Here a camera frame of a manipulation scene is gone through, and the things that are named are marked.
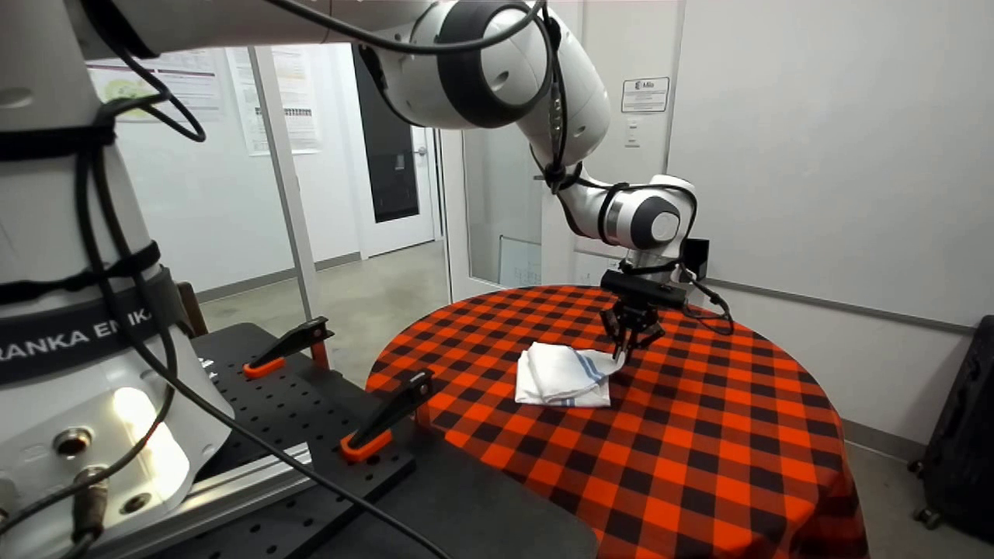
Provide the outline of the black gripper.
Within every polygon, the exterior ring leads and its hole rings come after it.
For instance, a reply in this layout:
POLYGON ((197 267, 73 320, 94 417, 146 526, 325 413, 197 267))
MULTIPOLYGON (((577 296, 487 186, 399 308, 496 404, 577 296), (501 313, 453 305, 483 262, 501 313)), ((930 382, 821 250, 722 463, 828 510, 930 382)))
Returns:
MULTIPOLYGON (((600 286, 620 301, 643 305, 643 308, 684 308, 686 296, 672 286, 658 286, 639 277, 629 277, 617 269, 607 269, 600 286)), ((620 310, 607 310, 604 313, 604 330, 613 337, 613 353, 625 358, 630 347, 650 347, 658 336, 658 313, 639 313, 635 325, 629 321, 629 313, 620 310)))

